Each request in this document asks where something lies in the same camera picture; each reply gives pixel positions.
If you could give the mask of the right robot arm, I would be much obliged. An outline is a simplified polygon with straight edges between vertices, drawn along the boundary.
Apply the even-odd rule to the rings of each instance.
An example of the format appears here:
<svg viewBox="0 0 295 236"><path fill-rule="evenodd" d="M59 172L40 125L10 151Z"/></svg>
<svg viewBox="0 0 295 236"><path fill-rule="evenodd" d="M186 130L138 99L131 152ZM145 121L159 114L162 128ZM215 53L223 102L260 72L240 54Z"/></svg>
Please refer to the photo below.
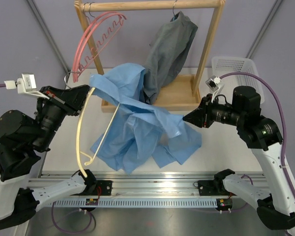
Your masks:
<svg viewBox="0 0 295 236"><path fill-rule="evenodd" d="M214 175L214 191L242 198L268 229L290 230L295 227L295 197L285 176L287 167L281 163L283 138L277 124L261 115L260 103L261 96L253 87L238 86L233 90L231 104L220 104L209 93L183 120L199 128L209 128L214 122L236 127L263 170L270 192L243 181L230 169Z"/></svg>

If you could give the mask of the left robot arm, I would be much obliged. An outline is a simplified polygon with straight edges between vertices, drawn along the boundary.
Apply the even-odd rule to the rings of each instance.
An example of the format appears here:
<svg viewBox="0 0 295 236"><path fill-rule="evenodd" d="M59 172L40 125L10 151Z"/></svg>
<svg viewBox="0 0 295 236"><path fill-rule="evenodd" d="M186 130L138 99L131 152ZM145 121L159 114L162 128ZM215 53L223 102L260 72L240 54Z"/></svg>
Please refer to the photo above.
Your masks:
<svg viewBox="0 0 295 236"><path fill-rule="evenodd" d="M25 185L39 153L49 146L66 116L77 116L90 94L87 85L69 89L41 88L37 113L31 118L18 110L0 117L0 230L30 220L43 207L71 195L96 197L111 194L110 180L97 180L90 170L79 170L55 185L30 189Z"/></svg>

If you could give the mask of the blue shirt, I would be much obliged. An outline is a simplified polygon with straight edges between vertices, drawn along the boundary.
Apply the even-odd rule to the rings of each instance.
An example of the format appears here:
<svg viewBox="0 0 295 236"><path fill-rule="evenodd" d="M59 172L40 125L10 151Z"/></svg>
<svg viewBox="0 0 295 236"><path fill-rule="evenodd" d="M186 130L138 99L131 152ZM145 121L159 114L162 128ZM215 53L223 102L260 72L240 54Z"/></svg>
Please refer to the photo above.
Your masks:
<svg viewBox="0 0 295 236"><path fill-rule="evenodd" d="M93 74L89 84L96 95L119 108L107 134L91 151L110 168L132 173L150 157L159 168L183 164L202 146L201 134L181 115L143 102L146 70L135 63L114 67L104 75Z"/></svg>

